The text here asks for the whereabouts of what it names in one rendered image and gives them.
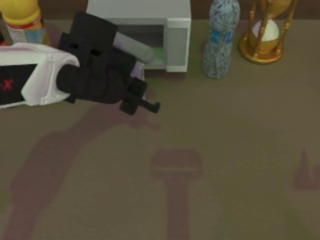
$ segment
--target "table surface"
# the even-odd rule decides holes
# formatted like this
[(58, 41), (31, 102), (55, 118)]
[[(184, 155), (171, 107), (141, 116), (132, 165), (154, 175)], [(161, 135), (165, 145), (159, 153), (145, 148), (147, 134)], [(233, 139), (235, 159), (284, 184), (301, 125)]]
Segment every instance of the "table surface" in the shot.
[[(50, 21), (50, 34), (70, 24)], [(208, 22), (193, 21), (188, 72), (147, 75), (158, 114), (1, 110), (1, 239), (165, 240), (169, 226), (176, 239), (318, 240), (319, 26), (293, 21), (276, 64), (234, 49), (216, 81), (201, 72)]]
[(89, 0), (87, 13), (103, 19), (190, 19), (191, 5), (190, 0)]

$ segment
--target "blue bottle label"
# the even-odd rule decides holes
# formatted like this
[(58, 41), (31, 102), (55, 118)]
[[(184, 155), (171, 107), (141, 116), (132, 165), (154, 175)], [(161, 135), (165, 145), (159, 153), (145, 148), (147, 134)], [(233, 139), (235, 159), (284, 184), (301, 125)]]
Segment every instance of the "blue bottle label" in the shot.
[(219, 43), (219, 39), (222, 39), (222, 42), (225, 44), (231, 44), (232, 38), (233, 38), (233, 32), (232, 31), (219, 31), (214, 28), (210, 28), (210, 42), (212, 44)]

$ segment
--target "hourglass sand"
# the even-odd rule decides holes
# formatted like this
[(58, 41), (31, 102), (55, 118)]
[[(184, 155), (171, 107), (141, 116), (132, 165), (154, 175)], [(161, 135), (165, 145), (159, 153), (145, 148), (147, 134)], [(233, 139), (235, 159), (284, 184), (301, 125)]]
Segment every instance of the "hourglass sand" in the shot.
[[(263, 18), (252, 27), (258, 1)], [(252, 0), (246, 31), (238, 42), (238, 50), (245, 59), (256, 64), (271, 64), (283, 56), (284, 40), (297, 2), (298, 0)], [(290, 11), (280, 33), (275, 18), (288, 8)]]

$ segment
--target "water bottle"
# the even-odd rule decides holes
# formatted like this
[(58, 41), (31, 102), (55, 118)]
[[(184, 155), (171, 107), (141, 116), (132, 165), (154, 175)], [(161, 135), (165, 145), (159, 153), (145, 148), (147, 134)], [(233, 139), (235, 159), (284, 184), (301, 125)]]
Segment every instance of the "water bottle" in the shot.
[(214, 0), (209, 18), (209, 35), (203, 52), (202, 71), (208, 78), (221, 79), (230, 66), (233, 36), (240, 19), (238, 0)]

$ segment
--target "white appliance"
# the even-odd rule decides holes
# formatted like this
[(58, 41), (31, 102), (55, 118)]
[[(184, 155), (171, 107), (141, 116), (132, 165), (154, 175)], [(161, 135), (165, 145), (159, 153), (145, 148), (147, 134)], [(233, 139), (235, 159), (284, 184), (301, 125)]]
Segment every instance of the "white appliance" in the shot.
[(186, 72), (191, 32), (190, 0), (88, 0), (86, 12), (119, 26), (119, 32), (152, 47), (144, 69)]

